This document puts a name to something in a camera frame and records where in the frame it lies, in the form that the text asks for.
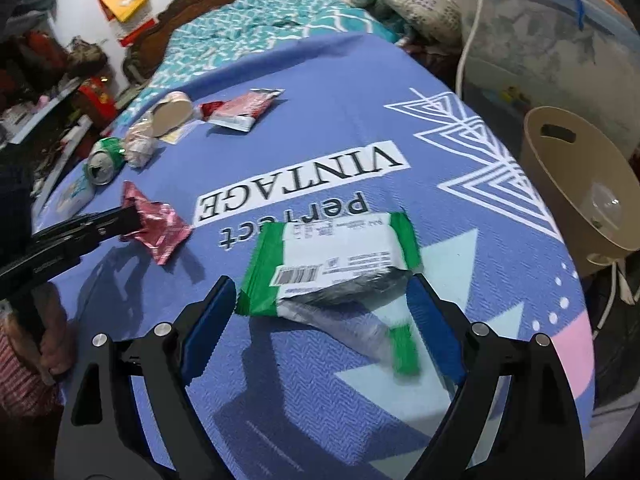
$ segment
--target blue gripper pad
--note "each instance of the blue gripper pad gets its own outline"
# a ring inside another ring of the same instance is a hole
[[[406,303],[438,371],[460,386],[466,376],[460,343],[415,276],[407,283]]]
[[[180,372],[185,385],[202,375],[231,317],[236,306],[236,286],[233,280],[227,279],[217,291],[214,287],[204,301],[207,301],[207,306],[182,349]]]

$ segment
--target red snack wrapper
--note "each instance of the red snack wrapper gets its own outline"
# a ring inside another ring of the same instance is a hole
[[[210,103],[201,104],[200,112],[202,113],[202,118],[207,121],[211,117],[211,114],[218,108],[220,108],[224,103],[224,101],[212,101]]]
[[[209,123],[248,132],[258,117],[271,106],[273,100],[284,90],[252,88],[249,92],[227,101],[215,110]]]
[[[156,264],[164,265],[181,241],[193,228],[180,218],[175,209],[162,202],[150,202],[133,182],[126,181],[122,192],[122,206],[135,204],[142,229],[120,237],[136,239],[147,246]]]

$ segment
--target barcode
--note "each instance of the barcode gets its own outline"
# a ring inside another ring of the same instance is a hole
[[[280,269],[273,280],[273,285],[289,285],[289,283],[314,282],[318,276],[320,265],[305,267],[289,267]]]

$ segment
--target green and white wrapper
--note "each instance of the green and white wrapper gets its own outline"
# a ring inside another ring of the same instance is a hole
[[[236,313],[314,326],[399,374],[417,374],[410,320],[389,327],[360,301],[402,285],[420,264],[405,213],[264,224]]]

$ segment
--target white label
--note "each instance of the white label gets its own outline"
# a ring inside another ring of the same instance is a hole
[[[391,140],[321,156],[201,195],[194,227],[267,204],[410,168]]]
[[[287,224],[284,264],[271,286],[278,298],[306,294],[376,270],[406,269],[402,247],[389,225],[389,213]]]

